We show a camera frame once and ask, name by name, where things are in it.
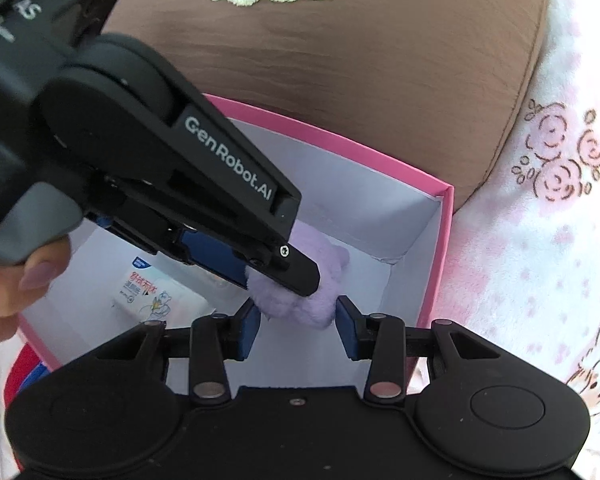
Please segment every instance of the purple plush toy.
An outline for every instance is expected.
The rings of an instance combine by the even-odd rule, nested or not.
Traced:
[[[247,288],[260,311],[269,317],[285,317],[313,328],[327,328],[335,316],[340,282],[349,264],[349,251],[333,245],[310,225],[296,221],[289,238],[296,249],[311,258],[320,271],[320,285],[308,298],[302,298],[273,280],[247,267]]]

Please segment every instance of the brown fabric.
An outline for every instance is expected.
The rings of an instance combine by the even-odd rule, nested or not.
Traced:
[[[456,187],[488,176],[548,0],[121,0],[109,29],[198,88],[342,134]]]

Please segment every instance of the screw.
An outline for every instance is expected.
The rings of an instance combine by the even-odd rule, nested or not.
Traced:
[[[200,399],[217,399],[218,397],[222,397],[225,391],[222,384],[213,381],[196,384],[193,387],[193,392],[200,397]]]
[[[396,383],[382,382],[372,384],[369,391],[378,399],[393,399],[402,393],[402,388]]]

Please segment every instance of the pink box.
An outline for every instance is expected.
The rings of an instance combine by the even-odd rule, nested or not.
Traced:
[[[349,248],[343,292],[359,309],[424,326],[442,276],[453,187],[337,134],[207,97],[298,186],[298,218]],[[22,331],[50,368],[132,326],[110,298],[133,257],[151,261],[196,290],[194,267],[141,253],[92,224],[85,223],[72,238],[69,269],[22,316]],[[246,298],[232,287],[205,297],[231,314]],[[243,364],[228,362],[227,371],[233,386],[333,386],[363,382],[361,366],[346,359],[333,325],[319,332],[270,320],[263,322],[250,358]],[[184,368],[170,369],[168,382],[175,390],[186,387],[185,378]]]

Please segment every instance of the tissue packet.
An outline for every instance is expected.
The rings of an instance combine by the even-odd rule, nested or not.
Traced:
[[[213,312],[200,294],[142,258],[133,260],[116,287],[113,301],[139,322],[164,321],[167,328],[190,326],[193,320]]]

